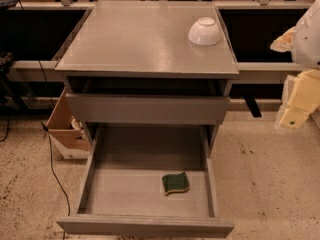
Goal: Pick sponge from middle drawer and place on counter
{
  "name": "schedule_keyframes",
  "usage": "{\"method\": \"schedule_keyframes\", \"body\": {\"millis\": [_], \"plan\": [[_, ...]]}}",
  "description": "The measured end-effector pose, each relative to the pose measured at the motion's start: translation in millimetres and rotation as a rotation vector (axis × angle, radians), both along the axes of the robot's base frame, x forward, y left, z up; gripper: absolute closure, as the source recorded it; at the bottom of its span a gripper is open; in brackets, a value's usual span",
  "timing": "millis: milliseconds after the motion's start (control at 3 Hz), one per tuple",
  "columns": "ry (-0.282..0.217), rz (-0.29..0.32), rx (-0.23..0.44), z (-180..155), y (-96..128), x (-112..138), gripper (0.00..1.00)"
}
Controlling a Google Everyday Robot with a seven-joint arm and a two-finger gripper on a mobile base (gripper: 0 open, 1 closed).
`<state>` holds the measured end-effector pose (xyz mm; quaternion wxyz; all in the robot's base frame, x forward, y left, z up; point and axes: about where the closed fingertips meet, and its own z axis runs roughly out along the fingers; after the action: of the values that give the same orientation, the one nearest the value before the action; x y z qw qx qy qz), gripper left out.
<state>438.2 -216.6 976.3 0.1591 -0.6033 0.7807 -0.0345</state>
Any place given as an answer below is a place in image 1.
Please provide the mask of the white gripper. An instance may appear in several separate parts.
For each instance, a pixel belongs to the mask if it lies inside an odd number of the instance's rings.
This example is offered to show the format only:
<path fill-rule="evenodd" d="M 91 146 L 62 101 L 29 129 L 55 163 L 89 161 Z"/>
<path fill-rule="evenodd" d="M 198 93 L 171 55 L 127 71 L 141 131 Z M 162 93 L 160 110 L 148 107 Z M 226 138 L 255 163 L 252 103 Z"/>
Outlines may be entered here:
<path fill-rule="evenodd" d="M 288 29 L 270 45 L 270 49 L 284 53 L 291 50 L 295 28 Z M 300 128 L 320 105 L 320 71 L 307 70 L 297 76 L 288 75 L 283 88 L 283 105 L 275 121 L 275 128 Z"/>

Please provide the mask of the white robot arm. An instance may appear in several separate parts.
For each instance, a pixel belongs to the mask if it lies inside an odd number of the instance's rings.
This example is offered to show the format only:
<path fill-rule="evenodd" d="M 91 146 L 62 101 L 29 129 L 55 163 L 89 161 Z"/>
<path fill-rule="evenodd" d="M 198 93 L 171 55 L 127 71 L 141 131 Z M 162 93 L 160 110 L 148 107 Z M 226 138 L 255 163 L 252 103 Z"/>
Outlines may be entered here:
<path fill-rule="evenodd" d="M 304 70 L 288 76 L 276 120 L 276 128 L 300 128 L 320 106 L 320 0 L 315 0 L 296 25 L 270 45 L 277 52 L 290 52 Z"/>

